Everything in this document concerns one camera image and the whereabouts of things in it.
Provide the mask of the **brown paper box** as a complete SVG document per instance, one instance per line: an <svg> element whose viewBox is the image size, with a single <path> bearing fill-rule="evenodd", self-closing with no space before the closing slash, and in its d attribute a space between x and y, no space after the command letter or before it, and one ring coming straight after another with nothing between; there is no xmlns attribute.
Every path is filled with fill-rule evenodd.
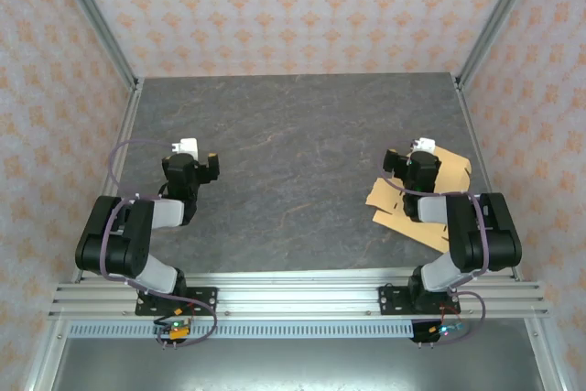
<svg viewBox="0 0 586 391"><path fill-rule="evenodd" d="M436 178L435 191L466 191L470 187L472 165L468 158L459 156L442 147L434 154L442 162ZM373 221L445 254L449 250L447 226L440 223L416 223L404 213L403 195L389 186L384 179L376 180L366 205L376 208Z"/></svg>

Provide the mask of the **aluminium mounting beam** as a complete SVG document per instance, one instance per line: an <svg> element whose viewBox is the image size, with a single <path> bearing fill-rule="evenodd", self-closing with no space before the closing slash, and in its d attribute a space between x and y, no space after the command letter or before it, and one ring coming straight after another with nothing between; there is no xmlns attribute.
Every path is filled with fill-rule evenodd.
<svg viewBox="0 0 586 391"><path fill-rule="evenodd" d="M402 287L409 268L188 274L190 287L216 287L216 312L227 320L380 319L378 289ZM539 282L520 281L510 269L487 273L464 285L479 298L460 300L461 314L489 319L547 317L553 310ZM58 285L49 308L53 319L113 320L134 314L136 292L120 283L83 273L77 283Z"/></svg>

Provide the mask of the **left small circuit board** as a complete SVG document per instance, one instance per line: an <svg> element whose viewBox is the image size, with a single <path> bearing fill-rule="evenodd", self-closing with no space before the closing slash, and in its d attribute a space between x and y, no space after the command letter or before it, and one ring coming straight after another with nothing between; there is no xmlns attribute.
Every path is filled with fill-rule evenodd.
<svg viewBox="0 0 586 391"><path fill-rule="evenodd" d="M191 333L191 319L157 320L157 336L167 341L184 341Z"/></svg>

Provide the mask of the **small circuit board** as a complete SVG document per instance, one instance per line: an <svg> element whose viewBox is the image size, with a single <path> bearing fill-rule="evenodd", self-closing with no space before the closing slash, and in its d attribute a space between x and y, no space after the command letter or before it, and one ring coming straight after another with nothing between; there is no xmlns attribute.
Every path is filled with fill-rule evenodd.
<svg viewBox="0 0 586 391"><path fill-rule="evenodd" d="M439 323L429 327L429 333L431 335L448 336L454 331L460 331L463 329L463 323L457 321L454 323Z"/></svg>
<svg viewBox="0 0 586 391"><path fill-rule="evenodd" d="M191 333L191 319L157 320L157 336L167 341L184 341Z"/></svg>

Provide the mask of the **right small circuit board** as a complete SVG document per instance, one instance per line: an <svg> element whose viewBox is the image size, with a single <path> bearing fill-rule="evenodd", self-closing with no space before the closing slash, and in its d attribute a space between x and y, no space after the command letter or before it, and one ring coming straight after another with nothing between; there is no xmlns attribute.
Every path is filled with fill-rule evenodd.
<svg viewBox="0 0 586 391"><path fill-rule="evenodd" d="M463 329L463 323L457 321L454 323L439 323L429 327L429 333L431 335L448 336L454 331L460 331Z"/></svg>

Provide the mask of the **shiny metal sheet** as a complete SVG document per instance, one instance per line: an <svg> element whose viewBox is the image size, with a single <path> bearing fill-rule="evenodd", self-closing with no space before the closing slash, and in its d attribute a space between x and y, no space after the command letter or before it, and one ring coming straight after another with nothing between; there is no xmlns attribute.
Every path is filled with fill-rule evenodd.
<svg viewBox="0 0 586 391"><path fill-rule="evenodd" d="M407 340L210 340L164 350L150 340L67 342L53 391L544 391L512 327L452 346Z"/></svg>

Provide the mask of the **aluminium table side rail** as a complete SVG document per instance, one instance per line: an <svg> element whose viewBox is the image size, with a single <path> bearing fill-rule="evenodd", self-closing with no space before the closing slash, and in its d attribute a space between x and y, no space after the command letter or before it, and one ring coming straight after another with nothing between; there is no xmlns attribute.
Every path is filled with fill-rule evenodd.
<svg viewBox="0 0 586 391"><path fill-rule="evenodd" d="M125 114L120 125L118 135L114 141L114 146L118 143L129 139L132 136L134 121L136 119L136 112L140 102L141 93L144 87L145 78L139 77L136 84L131 88L128 95L128 103L125 108ZM125 163L125 151L120 153L120 157L114 161L114 176L120 179ZM109 166L106 166L106 175L103 181L103 186L97 195L115 195L117 193L117 186L113 183L109 175Z"/></svg>
<svg viewBox="0 0 586 391"><path fill-rule="evenodd" d="M450 253L469 277L513 269L521 261L522 246L505 196L495 192L488 178L478 136L463 91L454 84L483 179L484 192L448 199Z"/></svg>

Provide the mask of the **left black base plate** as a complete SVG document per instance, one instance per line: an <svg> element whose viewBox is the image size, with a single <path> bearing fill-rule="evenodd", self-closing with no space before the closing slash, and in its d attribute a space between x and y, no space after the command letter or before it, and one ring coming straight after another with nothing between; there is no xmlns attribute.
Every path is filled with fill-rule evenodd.
<svg viewBox="0 0 586 391"><path fill-rule="evenodd" d="M193 305L189 301L164 299L152 293L138 292L135 315L147 317L177 317L177 310L182 310L180 316L201 315L210 316L210 312L202 306ZM212 309L216 309L218 288L186 287L175 290L172 296L198 300Z"/></svg>

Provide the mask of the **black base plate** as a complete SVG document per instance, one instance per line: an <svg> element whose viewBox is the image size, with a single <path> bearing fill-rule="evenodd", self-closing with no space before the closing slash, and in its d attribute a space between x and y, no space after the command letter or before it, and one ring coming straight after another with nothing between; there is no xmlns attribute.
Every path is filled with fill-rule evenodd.
<svg viewBox="0 0 586 391"><path fill-rule="evenodd" d="M210 316L210 312L202 306L193 305L189 301L164 299L152 293L138 292L135 315L147 317L177 317L177 310L182 310L180 316L201 315ZM212 309L216 309L218 288L186 287L175 290L172 296L198 300Z"/></svg>
<svg viewBox="0 0 586 391"><path fill-rule="evenodd" d="M382 315L459 315L460 305L445 292L412 292L407 286L378 288L378 304Z"/></svg>

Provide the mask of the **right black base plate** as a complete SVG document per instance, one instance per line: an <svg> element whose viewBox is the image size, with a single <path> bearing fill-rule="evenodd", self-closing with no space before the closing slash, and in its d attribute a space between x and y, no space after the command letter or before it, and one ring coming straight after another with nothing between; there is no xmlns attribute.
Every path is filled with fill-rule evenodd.
<svg viewBox="0 0 586 391"><path fill-rule="evenodd" d="M460 305L445 292L412 292L407 286L378 288L378 304L382 315L459 315Z"/></svg>

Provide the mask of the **aluminium corner post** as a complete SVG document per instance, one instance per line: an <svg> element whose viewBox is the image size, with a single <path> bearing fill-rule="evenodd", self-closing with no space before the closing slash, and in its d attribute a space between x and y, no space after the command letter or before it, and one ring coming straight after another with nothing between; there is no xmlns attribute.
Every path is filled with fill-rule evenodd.
<svg viewBox="0 0 586 391"><path fill-rule="evenodd" d="M118 74L123 79L124 83L131 89L138 84L138 78L134 74L130 63L123 53L119 43L117 42L114 32L111 30L107 21L105 20L100 7L96 0L76 0L81 7L90 25L95 31L98 39L102 43Z"/></svg>
<svg viewBox="0 0 586 391"><path fill-rule="evenodd" d="M511 12L516 0L497 0L491 14L488 16L482 32L476 39L472 50L464 62L461 71L454 77L455 85L459 91L471 82L473 74L489 52L500 28Z"/></svg>

